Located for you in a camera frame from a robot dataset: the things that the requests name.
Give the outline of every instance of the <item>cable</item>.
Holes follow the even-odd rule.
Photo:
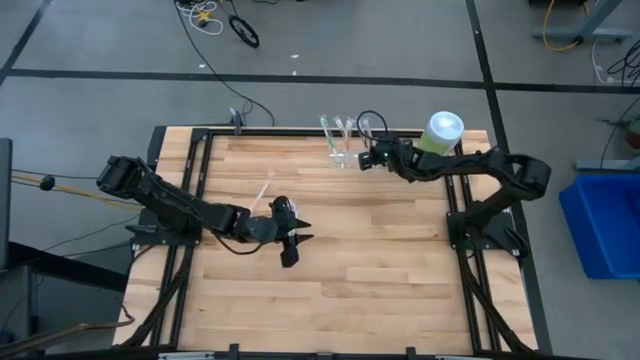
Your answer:
[[[53,248],[56,248],[56,247],[58,247],[58,246],[60,246],[60,245],[64,245],[64,244],[67,244],[67,243],[70,243],[70,242],[73,242],[73,241],[78,241],[78,240],[82,240],[82,239],[88,238],[89,236],[92,236],[92,235],[95,235],[95,234],[99,234],[99,233],[101,233],[101,232],[103,232],[103,231],[106,231],[106,230],[108,230],[108,229],[110,229],[110,228],[112,228],[112,227],[114,227],[114,226],[118,226],[118,225],[126,224],[126,223],[128,223],[129,221],[131,221],[131,220],[133,220],[133,219],[138,218],[139,216],[140,216],[140,215],[138,214],[138,215],[136,215],[136,216],[134,216],[134,217],[131,217],[131,218],[128,218],[128,219],[126,219],[126,220],[122,220],[122,221],[118,221],[118,222],[115,222],[115,223],[109,224],[109,225],[107,225],[107,226],[105,226],[105,227],[103,227],[103,228],[101,228],[101,229],[98,229],[98,230],[92,231],[92,232],[90,232],[90,233],[88,233],[88,234],[84,234],[84,235],[82,235],[82,236],[78,236],[78,237],[75,237],[75,238],[71,238],[71,239],[68,239],[68,240],[61,241],[61,242],[59,242],[59,243],[57,243],[57,244],[54,244],[54,245],[49,246],[48,248],[42,249],[42,251],[49,251],[49,250],[51,250],[51,249],[53,249]]]
[[[278,5],[280,0],[274,0],[273,2],[266,1],[266,0],[253,0],[253,2],[256,4]]]
[[[131,263],[129,264],[129,268],[127,269],[127,274],[131,273],[131,269],[133,268],[133,264],[136,262],[136,260],[138,260],[142,255],[144,255],[145,253],[147,253],[147,251],[153,249],[154,247],[156,247],[156,246],[155,245],[149,245],[146,248],[144,248],[143,250],[140,250],[139,253],[134,255],[131,258]]]
[[[131,244],[129,243],[129,241],[127,241],[125,244],[109,246],[109,247],[102,248],[102,249],[97,249],[97,250],[89,250],[89,251],[84,251],[84,252],[79,252],[79,253],[66,254],[66,255],[62,255],[62,257],[70,257],[70,256],[78,256],[78,255],[93,254],[93,253],[102,252],[102,251],[107,251],[107,250],[112,250],[112,249],[119,249],[119,248],[122,248],[122,247],[125,247],[125,246],[131,246]]]
[[[59,177],[63,179],[80,179],[80,180],[96,180],[97,179],[96,177],[91,177],[91,176],[59,175],[59,174],[41,173],[37,171],[27,171],[27,170],[19,170],[19,169],[12,169],[11,171],[20,172],[23,174],[31,174],[31,175],[42,175],[42,176],[49,175],[49,176]]]
[[[627,113],[631,111],[631,109],[633,109],[633,107],[638,103],[638,101],[640,101],[640,96],[638,96],[631,103],[631,105],[629,105],[629,107],[622,113],[622,115],[620,115],[620,118],[618,118],[618,122],[624,119]],[[609,135],[609,140],[607,140],[607,144],[604,146],[604,150],[602,151],[602,156],[600,157],[600,169],[602,169],[602,164],[604,163],[604,157],[607,154],[607,149],[609,149],[609,144],[611,144],[611,139],[613,139],[613,135],[616,133],[616,130],[618,130],[618,127],[614,125],[613,130],[611,130],[611,134]]]
[[[214,1],[202,1],[200,3],[194,3],[191,5],[190,9],[180,7],[179,3],[176,2],[176,8],[180,9],[182,15],[189,18],[189,25],[191,25],[192,28],[207,35],[216,36],[222,34],[222,31],[224,30],[224,24],[222,24],[222,21],[209,18],[213,14],[213,11],[218,8],[218,5]],[[208,24],[210,22],[217,23],[218,25],[220,25],[220,30],[217,32],[206,31],[203,29],[203,27],[199,26],[200,24],[196,25],[193,23],[194,18],[199,19],[200,24],[202,24],[203,21],[205,22],[205,24]]]
[[[236,16],[239,16],[238,15],[238,9],[236,9],[235,1],[229,0],[229,2],[231,3],[231,7],[233,8],[233,12],[236,14]]]
[[[629,48],[627,54],[620,60],[616,61],[607,69],[607,74],[615,75],[622,73],[620,84],[624,87],[624,84],[629,82],[629,87],[633,87],[640,78],[640,40],[636,41],[633,46]],[[626,74],[627,69],[631,70],[629,74]],[[630,81],[624,81],[625,78],[630,78]]]
[[[11,180],[11,182],[14,183],[14,184],[23,185],[23,186],[30,186],[30,187],[34,187],[34,188],[36,188],[38,190],[42,190],[40,188],[40,186],[38,186],[38,185],[26,184],[26,183],[23,183],[23,182],[20,182],[20,181],[16,181],[16,180]],[[60,190],[60,189],[51,189],[51,190],[42,190],[42,191],[61,192],[61,193],[69,194],[69,195],[82,196],[82,197],[87,197],[87,198],[91,199],[91,197],[87,196],[87,195],[73,193],[73,192],[69,192],[69,191],[66,191],[66,190]],[[137,205],[135,203],[131,203],[131,202],[128,202],[128,201],[123,201],[123,200],[109,199],[109,198],[99,197],[99,196],[98,196],[98,198],[101,199],[101,200],[105,200],[105,201],[109,201],[109,202],[117,202],[117,203],[125,204],[125,205],[134,205],[134,206]]]
[[[31,182],[31,183],[35,183],[35,184],[40,184],[42,181],[38,180],[38,179],[34,179],[32,177],[28,177],[28,176],[22,176],[22,175],[12,175],[12,178],[15,179],[19,179],[19,180],[23,180],[23,181],[27,181],[27,182]],[[135,205],[135,204],[131,204],[131,203],[127,203],[127,202],[123,202],[121,200],[115,200],[115,199],[110,199],[110,198],[106,198],[106,197],[102,197],[102,196],[97,196],[94,195],[92,193],[86,192],[86,191],[82,191],[70,186],[62,186],[62,185],[54,185],[54,189],[66,192],[66,193],[70,193],[73,195],[79,195],[79,196],[84,196],[84,197],[88,197],[94,200],[98,200],[101,201],[105,204],[111,205],[111,206],[115,206],[117,208],[120,209],[125,209],[125,210],[131,210],[131,211],[140,211],[139,207],[136,206],[125,206],[125,205],[120,205],[120,203],[124,203],[126,205]]]
[[[551,0],[551,2],[549,3],[549,7],[547,8],[547,13],[544,16],[544,24],[542,25],[542,41],[544,42],[544,47],[546,47],[547,49],[555,52],[563,52],[563,51],[573,49],[574,47],[578,46],[580,42],[574,41],[572,44],[567,45],[565,47],[561,47],[561,48],[556,48],[549,45],[549,41],[547,40],[547,26],[549,25],[551,10],[553,10],[553,5],[555,5],[555,3],[556,3],[556,0]],[[584,7],[584,12],[587,14],[587,16],[589,16],[589,6],[587,5],[587,2],[586,1],[583,2],[582,6]]]
[[[233,1],[231,1],[231,5],[233,5],[234,11],[235,11],[235,5],[233,4]],[[241,98],[250,101],[252,103],[254,103],[255,105],[258,105],[260,108],[262,108],[271,118],[271,126],[276,126],[276,118],[273,116],[273,113],[264,105],[260,104],[259,102],[253,100],[252,98],[243,95],[241,93],[239,93],[238,91],[236,91],[234,88],[232,88],[229,84],[227,84],[226,81],[224,81],[220,75],[213,69],[213,66],[211,66],[211,64],[209,63],[209,61],[207,61],[207,59],[204,57],[204,55],[202,55],[202,53],[200,52],[200,50],[198,49],[198,47],[196,46],[195,42],[193,41],[193,38],[191,37],[191,34],[189,33],[189,30],[187,29],[187,26],[184,23],[184,20],[182,19],[182,15],[180,13],[180,9],[178,9],[178,7],[176,7],[176,12],[178,14],[178,17],[180,18],[180,24],[182,24],[182,28],[184,29],[185,34],[187,35],[187,38],[189,39],[189,43],[191,43],[191,46],[193,47],[193,50],[195,50],[195,52],[198,54],[198,56],[200,56],[200,59],[202,59],[202,61],[204,61],[204,63],[207,65],[207,67],[209,68],[209,70],[211,70],[211,72],[213,73],[213,75],[218,79],[218,81],[220,81],[222,83],[222,85],[224,85],[227,89],[229,89],[232,93],[240,96]]]
[[[607,80],[602,80],[602,76],[600,76],[600,72],[604,71],[604,69],[602,69],[602,67],[600,67],[597,63],[596,63],[596,57],[595,57],[595,52],[596,52],[596,43],[597,41],[593,41],[593,45],[591,45],[591,64],[593,65],[593,72],[595,73],[596,77],[598,78],[598,81],[601,84],[604,85],[610,85],[610,84],[620,84],[621,86],[624,86],[625,84],[631,84],[630,86],[635,85],[635,82],[637,80],[616,80],[612,77],[608,77]]]
[[[242,104],[242,112],[240,113],[242,115],[242,119],[245,120],[245,117],[249,115],[252,111],[253,111],[253,103],[251,101],[245,101],[244,104]]]
[[[36,285],[36,289],[38,289],[40,287],[40,285],[42,285],[42,283],[44,282],[44,279],[45,279],[45,277],[42,276],[42,279]],[[11,320],[11,317],[13,316],[13,313],[16,312],[16,310],[18,309],[18,306],[20,306],[20,304],[22,304],[24,299],[26,299],[27,296],[29,296],[29,292],[30,291],[31,291],[31,289],[27,290],[27,293],[24,294],[18,301],[16,301],[16,304],[13,306],[13,308],[11,308],[11,311],[9,311],[9,315],[7,315],[7,318],[4,320],[4,323],[2,324],[2,328],[0,328],[0,333],[5,332],[5,330],[7,329],[7,326],[9,325],[9,320]]]
[[[106,322],[106,323],[98,323],[98,324],[80,323],[60,331],[38,334],[30,337],[29,339],[26,339],[23,341],[17,341],[15,343],[12,343],[10,345],[0,348],[0,358],[5,359],[13,355],[20,354],[20,353],[29,351],[31,349],[49,344],[54,341],[60,341],[60,339],[63,339],[84,331],[115,329],[115,328],[124,327],[124,326],[133,324],[136,319],[133,316],[131,316],[131,314],[129,314],[129,311],[124,306],[124,304],[121,305],[121,307],[124,312],[124,315],[127,317],[126,321]]]
[[[235,255],[251,255],[251,254],[255,254],[256,252],[258,252],[258,250],[260,250],[260,248],[262,248],[262,245],[264,245],[263,243],[260,243],[253,250],[238,251],[238,250],[233,249],[225,241],[223,241],[222,238],[220,237],[220,235],[218,235],[217,233],[215,233],[213,231],[211,233],[213,234],[213,236],[215,236],[216,240],[218,240],[220,242],[220,244],[222,244],[222,246],[224,246],[225,249],[229,250],[232,254],[235,254]]]
[[[384,133],[385,134],[389,133],[389,127],[387,126],[387,121],[384,119],[384,116],[380,115],[377,111],[374,111],[374,110],[365,110],[361,112],[360,115],[358,115],[358,118],[356,119],[356,128],[358,129],[358,134],[360,134],[360,136],[364,137],[365,139],[369,139],[371,141],[380,141],[379,139],[371,137],[367,135],[364,131],[362,131],[362,127],[360,127],[360,120],[366,114],[374,114],[377,117],[379,117],[380,120],[382,120],[382,125],[384,125]]]

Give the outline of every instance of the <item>gray floor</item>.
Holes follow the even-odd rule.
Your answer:
[[[0,63],[33,17],[40,1],[0,0]],[[590,46],[552,53],[529,34],[544,16],[526,0],[476,0],[495,81],[592,85]],[[230,29],[218,37],[193,32],[221,73],[429,78],[481,81],[464,0],[281,0],[277,6],[238,0],[238,10],[260,32],[252,50]],[[640,34],[640,4],[625,1],[608,20]],[[553,21],[578,22],[579,8],[559,8]],[[221,11],[216,17],[224,20]],[[623,45],[597,48],[608,67]],[[191,49],[170,2],[54,0],[16,62],[18,69],[207,73]],[[234,83],[271,109],[278,126],[317,125],[319,114],[356,115],[373,108],[393,127],[422,127],[435,111],[451,110],[469,129],[495,136],[484,90],[432,87]],[[637,282],[585,277],[557,200],[571,184],[576,158],[598,158],[610,128],[631,95],[498,92],[512,152],[548,162],[554,170],[544,199],[524,205],[553,350],[556,354],[635,359],[640,341]],[[144,155],[155,125],[228,120],[243,100],[219,83],[9,77],[0,87],[0,136],[14,139],[16,168],[95,175],[111,154]],[[255,109],[249,125],[267,125]],[[562,135],[571,129],[572,136]],[[609,156],[628,156],[621,137]],[[93,190],[92,184],[69,181]],[[131,215],[82,198],[14,186],[11,236],[45,248]],[[67,254],[127,239],[122,228],[52,250]],[[125,271],[126,251],[83,260]],[[40,315],[44,329],[114,319],[121,295],[45,281]],[[104,311],[93,311],[96,307]],[[72,315],[67,310],[74,309]],[[62,349],[106,346],[109,334],[78,339]]]

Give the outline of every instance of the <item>wooden table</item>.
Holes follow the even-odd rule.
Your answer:
[[[163,140],[157,173],[178,186],[191,130],[169,127]],[[485,131],[467,131],[463,144],[466,153],[489,149]],[[313,224],[305,230],[315,238],[299,247],[297,265],[283,269],[280,245],[236,256],[204,232],[193,259],[179,349],[226,351],[239,343],[241,351],[260,352],[380,354],[413,346],[419,354],[471,353],[442,180],[409,184],[386,169],[332,167],[324,137],[216,136],[204,199],[249,207],[269,171],[275,176],[257,213],[267,214],[276,196],[288,196],[300,218]],[[193,177],[191,191],[196,182]],[[471,176],[475,199],[498,186],[488,176]],[[139,321],[118,329],[114,343],[128,338],[156,302],[166,252],[158,246],[133,265],[124,304]],[[517,262],[504,251],[484,254],[496,307],[536,347]],[[488,348],[477,302],[476,308]],[[172,313],[170,304],[165,342]]]

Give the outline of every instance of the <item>black metal frame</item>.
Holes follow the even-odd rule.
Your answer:
[[[158,355],[175,352],[172,345],[121,347],[104,350],[77,351],[45,356],[28,356],[22,360],[158,360]]]
[[[193,171],[193,162],[195,159],[195,153],[196,153],[196,148],[198,143],[201,140],[205,140],[205,147],[204,147],[204,153],[203,153],[203,160],[202,160],[202,164],[201,164],[201,169],[200,169],[200,175],[198,178],[198,186],[196,189],[196,196],[198,197],[202,197],[204,194],[204,184],[206,181],[206,176],[207,176],[207,170],[208,170],[208,163],[209,163],[209,159],[211,156],[211,148],[212,148],[212,144],[213,144],[213,139],[215,136],[234,136],[234,135],[238,135],[238,131],[237,128],[232,127],[232,126],[228,126],[226,125],[225,128],[220,128],[220,125],[216,125],[218,127],[214,127],[214,128],[194,128],[192,130],[192,135],[191,135],[191,142],[189,145],[189,151],[188,151],[188,156],[187,156],[187,161],[185,163],[185,172],[183,175],[183,183],[182,183],[182,188],[184,190],[188,190],[188,185],[191,179],[191,173]],[[339,131],[338,130],[333,130],[334,131],[334,135],[335,136],[340,136]],[[381,132],[379,131],[374,131],[374,135],[379,135]],[[407,130],[407,131],[398,131],[396,132],[398,134],[398,136],[400,137],[406,137],[406,138],[417,138],[419,136],[422,135],[421,131],[412,131],[412,130]],[[242,133],[241,135],[244,136],[265,136],[265,135],[271,135],[271,136],[324,136],[324,132],[321,129],[278,129],[278,128],[243,128],[242,129]],[[158,128],[156,128],[156,131],[154,131],[154,136],[153,139],[155,139],[155,141],[152,141],[150,143],[150,147],[149,147],[149,151],[148,151],[148,159],[147,161],[151,161],[152,163],[157,163],[157,159],[159,158],[159,153],[160,153],[160,148],[161,148],[161,142],[162,141],[158,141],[157,139],[163,139],[164,138],[164,131],[159,131]],[[461,154],[462,153],[462,147],[461,145],[459,145],[456,148],[456,153],[457,154]],[[463,192],[463,196],[464,196],[464,200],[466,204],[471,203],[472,201],[472,195],[471,195],[471,188],[469,186],[469,180],[468,177],[465,175],[460,176],[460,180],[462,182],[462,192]],[[455,191],[455,186],[454,186],[454,181],[453,181],[453,177],[452,176],[446,176],[445,177],[445,183],[446,183],[446,190],[447,190],[447,199],[449,202],[449,207],[450,207],[450,211],[451,212],[457,212],[458,211],[458,205],[457,205],[457,201],[456,201],[456,191]],[[173,268],[174,268],[174,264],[175,264],[175,254],[176,254],[176,246],[170,246],[170,250],[169,250],[169,254],[167,255],[167,262],[165,263],[165,272],[163,274],[163,279],[162,279],[162,285],[163,287],[161,288],[161,294],[166,290],[166,285],[168,285],[168,283],[171,280],[172,274],[173,274]],[[193,257],[193,251],[194,251],[194,247],[193,246],[188,246],[185,250],[185,257],[183,259],[183,261],[187,261],[187,265],[190,267],[191,266],[191,260]],[[487,294],[487,296],[490,298],[491,297],[491,292],[490,292],[490,286],[489,286],[489,281],[488,281],[488,276],[487,276],[487,271],[486,271],[486,264],[484,261],[484,256],[482,253],[482,249],[478,248],[474,250],[475,254],[475,258],[476,258],[476,270],[478,273],[478,279],[479,279],[479,283],[480,286],[482,287],[483,291],[485,292],[485,294]],[[468,259],[464,258],[464,257],[460,257],[458,256],[458,262],[460,265],[460,268],[462,269],[462,264],[463,261],[468,261]],[[175,310],[175,316],[173,318],[173,322],[172,322],[172,328],[171,328],[171,338],[170,338],[170,345],[172,346],[176,346],[178,345],[178,340],[179,340],[179,335],[180,335],[180,324],[182,322],[182,314],[183,314],[183,308],[184,308],[184,302],[185,302],[185,298],[186,298],[186,289],[188,287],[187,282],[183,283],[178,294],[177,294],[177,301],[176,301],[176,310]],[[477,314],[476,314],[476,308],[475,308],[475,304],[474,304],[474,298],[473,295],[471,293],[471,291],[469,290],[468,287],[463,286],[463,297],[464,297],[464,301],[465,301],[465,310],[467,313],[467,320],[468,320],[468,326],[469,326],[469,336],[470,336],[470,342],[471,342],[471,347],[472,350],[474,352],[474,354],[480,353],[482,352],[484,349],[482,347],[482,342],[480,339],[480,332],[479,332],[479,326],[478,326],[478,318],[477,318]],[[501,350],[500,348],[500,338],[497,332],[496,327],[494,326],[494,324],[491,322],[491,320],[487,317],[486,318],[486,322],[489,328],[489,339],[490,339],[490,346],[491,346],[491,350],[495,351],[495,352],[499,352]],[[151,338],[151,345],[157,345],[159,340],[160,340],[160,335],[161,335],[161,330],[162,330],[162,325],[163,322],[162,321],[158,321],[155,325],[154,328],[154,332],[152,333],[152,338]],[[237,349],[237,344],[232,344],[232,348]],[[407,348],[407,354],[404,355],[376,355],[376,354],[370,354],[370,355],[352,355],[352,354],[330,354],[332,356],[332,359],[335,359],[336,356],[338,356],[340,359],[351,359],[351,358],[376,358],[376,359],[407,359],[407,358],[424,358],[424,359],[431,359],[433,357],[431,356],[417,356],[415,355],[415,349],[411,350],[413,348]],[[291,357],[295,357],[295,358],[314,358],[317,359],[320,357],[319,354],[293,354],[293,353],[245,353],[242,352],[241,353],[243,358],[250,358],[252,356],[255,356],[257,358],[265,358],[265,357],[270,357],[270,358],[282,358],[282,357],[287,357],[287,358],[291,358]],[[221,356],[224,358],[224,353],[220,353],[220,352],[216,352],[216,357]]]

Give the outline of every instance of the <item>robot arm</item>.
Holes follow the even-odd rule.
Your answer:
[[[392,133],[376,139],[369,152],[358,155],[361,170],[375,165],[409,181],[434,181],[444,175],[487,174],[496,178],[501,189],[484,201],[476,201],[464,212],[467,226],[484,228],[491,218],[520,200],[535,200],[544,196],[551,168],[544,162],[525,155],[505,155],[496,149],[482,154],[440,156],[413,146],[410,139],[400,140]],[[511,175],[514,165],[518,166]]]
[[[447,225],[452,247],[461,261],[464,285],[478,299],[512,351],[533,353],[532,349],[518,339],[480,287],[469,266],[464,241],[469,237],[472,241],[480,237],[492,237],[485,234],[484,229],[495,215],[517,201],[531,201],[544,196],[551,168],[529,156],[505,155],[496,149],[484,154],[477,152],[474,155],[440,156],[415,148],[411,140],[400,140],[389,132],[371,140],[376,141],[375,145],[368,152],[358,155],[360,169],[363,171],[382,165],[409,182],[434,181],[444,175],[470,174],[488,174],[500,182],[500,190],[486,200],[473,202],[464,212],[447,214]],[[511,175],[514,165],[518,169],[515,175]],[[506,229],[501,230],[501,233],[509,235]],[[510,236],[519,237],[515,232]]]
[[[162,225],[178,233],[203,227],[217,237],[240,243],[282,242],[284,267],[297,262],[296,246],[312,235],[289,235],[311,226],[296,218],[289,200],[278,197],[270,204],[272,217],[252,217],[249,209],[230,204],[211,204],[179,189],[149,169],[141,159],[112,156],[97,180],[101,191],[133,199],[154,212]]]

